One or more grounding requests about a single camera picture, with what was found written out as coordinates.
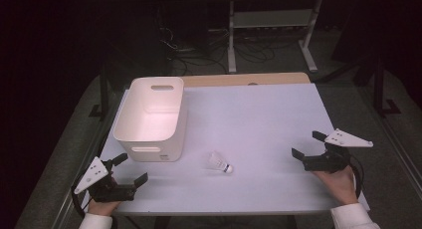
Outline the black metal stand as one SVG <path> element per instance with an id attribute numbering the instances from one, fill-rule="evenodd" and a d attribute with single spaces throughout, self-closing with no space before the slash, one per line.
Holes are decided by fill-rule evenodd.
<path id="1" fill-rule="evenodd" d="M 398 115 L 400 109 L 391 99 L 384 98 L 384 67 L 379 56 L 376 57 L 374 71 L 373 106 L 381 117 Z"/>
<path id="2" fill-rule="evenodd" d="M 100 97 L 101 101 L 98 105 L 94 105 L 89 117 L 98 117 L 100 121 L 106 118 L 108 113 L 108 82 L 106 77 L 106 64 L 102 64 L 100 70 Z"/>

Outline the white plastic storage bin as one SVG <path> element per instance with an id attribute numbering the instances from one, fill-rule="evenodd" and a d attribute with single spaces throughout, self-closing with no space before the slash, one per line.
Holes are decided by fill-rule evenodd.
<path id="1" fill-rule="evenodd" d="M 113 137 L 135 161 L 176 161 L 184 145 L 187 101 L 178 77 L 138 78 L 118 111 Z"/>

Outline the wooden table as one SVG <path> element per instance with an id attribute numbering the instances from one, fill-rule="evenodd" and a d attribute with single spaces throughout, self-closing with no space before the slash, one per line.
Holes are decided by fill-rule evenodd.
<path id="1" fill-rule="evenodd" d="M 225 87 L 281 84 L 309 84 L 311 80 L 305 73 L 266 73 L 240 75 L 209 75 L 182 77 L 184 86 L 193 87 Z"/>

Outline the white metal desk frame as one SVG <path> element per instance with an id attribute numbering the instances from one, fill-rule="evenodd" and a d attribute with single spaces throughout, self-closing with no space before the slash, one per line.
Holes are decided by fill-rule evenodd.
<path id="1" fill-rule="evenodd" d="M 309 71 L 315 73 L 317 71 L 317 65 L 310 52 L 309 44 L 314 32 L 321 4 L 322 0 L 316 0 L 312 9 L 235 12 L 234 2 L 231 1 L 227 48 L 229 73 L 235 74 L 237 72 L 234 49 L 234 30 L 262 27 L 306 27 L 307 33 L 302 39 L 298 40 L 298 44 Z"/>

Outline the person's left hand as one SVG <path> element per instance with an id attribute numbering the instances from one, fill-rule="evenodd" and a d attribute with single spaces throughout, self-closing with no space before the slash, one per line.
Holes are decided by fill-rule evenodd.
<path id="1" fill-rule="evenodd" d="M 88 212 L 100 216 L 111 216 L 112 213 L 119 206 L 119 201 L 114 202 L 95 202 L 94 200 L 89 203 Z"/>

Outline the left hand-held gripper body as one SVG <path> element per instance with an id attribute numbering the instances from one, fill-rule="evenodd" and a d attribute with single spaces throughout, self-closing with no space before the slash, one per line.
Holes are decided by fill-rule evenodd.
<path id="1" fill-rule="evenodd" d="M 134 184 L 119 185 L 111 176 L 112 159 L 101 160 L 94 157 L 74 187 L 73 193 L 78 195 L 87 190 L 95 202 L 132 201 L 136 192 Z"/>

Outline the white feather shuttlecock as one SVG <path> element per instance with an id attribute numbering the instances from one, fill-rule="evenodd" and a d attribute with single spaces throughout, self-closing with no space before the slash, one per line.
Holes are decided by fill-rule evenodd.
<path id="1" fill-rule="evenodd" d="M 218 170 L 224 173 L 232 173 L 234 171 L 233 165 L 217 151 L 204 153 L 202 161 L 206 169 Z"/>

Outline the white table board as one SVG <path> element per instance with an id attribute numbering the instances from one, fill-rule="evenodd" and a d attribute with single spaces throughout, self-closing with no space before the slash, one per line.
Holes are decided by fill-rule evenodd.
<path id="1" fill-rule="evenodd" d="M 188 116 L 182 154 L 176 161 L 161 162 L 133 160 L 113 137 L 122 99 L 101 158 L 127 153 L 128 159 L 113 168 L 113 178 L 131 184 L 147 172 L 148 181 L 117 213 L 265 215 L 335 207 L 320 180 L 292 157 L 293 148 L 322 154 L 325 147 L 312 133 L 333 131 L 315 85 L 184 86 L 183 96 Z M 202 155 L 211 151 L 219 152 L 234 171 L 206 169 Z"/>

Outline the person's right hand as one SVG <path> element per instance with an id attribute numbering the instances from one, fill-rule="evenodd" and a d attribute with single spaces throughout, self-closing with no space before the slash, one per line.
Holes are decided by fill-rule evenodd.
<path id="1" fill-rule="evenodd" d="M 353 171 L 350 166 L 334 173 L 314 171 L 314 175 L 325 185 L 340 205 L 358 202 L 354 188 Z"/>

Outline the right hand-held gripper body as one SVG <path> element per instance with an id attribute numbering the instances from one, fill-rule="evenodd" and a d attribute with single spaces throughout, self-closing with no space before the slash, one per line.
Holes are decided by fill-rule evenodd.
<path id="1" fill-rule="evenodd" d="M 373 142 L 350 134 L 339 128 L 327 134 L 323 142 L 325 152 L 321 155 L 305 156 L 303 165 L 305 171 L 337 172 L 350 165 L 351 147 L 370 148 Z"/>

